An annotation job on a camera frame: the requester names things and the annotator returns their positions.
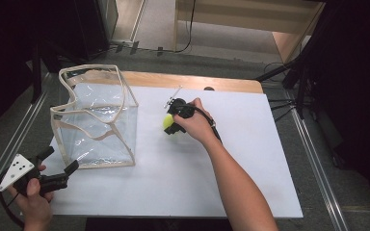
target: transparent plastic box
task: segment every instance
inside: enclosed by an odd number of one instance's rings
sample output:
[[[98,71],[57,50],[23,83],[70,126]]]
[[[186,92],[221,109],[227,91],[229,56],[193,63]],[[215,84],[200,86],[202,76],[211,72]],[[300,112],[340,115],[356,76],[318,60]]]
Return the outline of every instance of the transparent plastic box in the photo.
[[[51,126],[68,166],[80,168],[135,165],[138,102],[115,65],[86,64],[61,69],[69,94],[52,107]]]

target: white paper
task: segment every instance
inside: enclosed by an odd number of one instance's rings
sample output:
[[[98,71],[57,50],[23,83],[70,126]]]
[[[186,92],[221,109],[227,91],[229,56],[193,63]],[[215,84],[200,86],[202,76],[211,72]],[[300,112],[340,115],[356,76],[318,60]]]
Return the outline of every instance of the white paper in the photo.
[[[226,217],[209,157],[188,134],[167,135],[164,105],[175,89],[132,87],[138,111],[136,165],[79,169],[55,192],[55,215],[111,217]],[[199,97],[214,117],[224,146],[256,182],[275,218],[302,218],[296,190],[265,94],[181,90]],[[56,142],[44,161],[51,175],[65,164]]]

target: yellow ball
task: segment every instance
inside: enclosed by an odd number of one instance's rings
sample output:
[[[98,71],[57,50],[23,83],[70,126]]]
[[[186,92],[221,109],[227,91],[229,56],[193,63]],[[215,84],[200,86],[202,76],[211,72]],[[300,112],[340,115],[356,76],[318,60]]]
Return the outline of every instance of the yellow ball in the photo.
[[[164,126],[164,130],[169,128],[172,124],[173,124],[173,117],[171,114],[168,114],[167,116],[165,116],[164,118],[164,122],[162,123],[163,126]]]

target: floor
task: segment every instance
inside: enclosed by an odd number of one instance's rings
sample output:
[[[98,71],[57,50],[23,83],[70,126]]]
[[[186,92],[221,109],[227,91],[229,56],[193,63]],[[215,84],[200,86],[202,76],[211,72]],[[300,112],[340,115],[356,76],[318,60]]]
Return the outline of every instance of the floor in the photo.
[[[156,49],[158,46],[170,49],[172,31],[169,28],[172,22],[158,15],[163,15],[161,11],[172,9],[172,2],[146,0],[138,30],[130,34],[134,35],[134,38],[124,39],[124,42],[130,44],[132,41],[138,41],[139,47],[146,49]],[[178,46],[186,44],[189,38],[186,30],[187,26],[189,28],[189,22],[182,24]],[[258,77],[281,65],[276,45],[269,32],[194,24],[192,38],[192,46],[180,55],[166,53],[157,57],[155,52],[145,50],[139,50],[137,54],[132,55],[127,48],[119,53],[108,52],[92,62],[117,64],[122,70],[243,79]],[[268,98],[285,99],[294,96],[294,90],[287,91],[281,87],[280,81],[283,77],[281,73],[262,83]],[[0,118],[0,155],[17,149],[22,153],[36,153],[50,142],[52,136],[49,136],[50,128],[45,125],[48,115],[44,110],[58,103],[57,89],[56,84],[48,85],[46,100],[41,102],[41,105],[32,106],[29,104],[31,90],[25,91]],[[30,114],[33,110],[40,112],[34,118],[28,136],[22,138],[23,144],[8,145],[12,143],[13,134],[19,133],[16,130],[17,124],[22,123],[26,112]],[[277,224],[280,230],[370,230],[368,182],[355,171],[342,170],[334,166],[326,139],[317,122],[311,118],[309,110],[304,110],[302,122],[297,121],[294,110],[287,111],[288,107],[284,107],[274,110],[273,113],[274,118],[282,116],[276,123],[277,130],[297,188],[304,218],[279,219]],[[306,133],[300,132],[299,128],[305,128]],[[342,213],[342,217],[340,215],[338,217],[343,218],[343,221],[331,220],[337,217],[331,216],[327,209],[331,206],[329,204],[331,198]],[[9,221],[2,220],[8,218],[0,209],[0,230],[15,229]],[[53,220],[53,230],[66,230],[70,227],[75,230],[86,230],[86,219],[56,216]]]

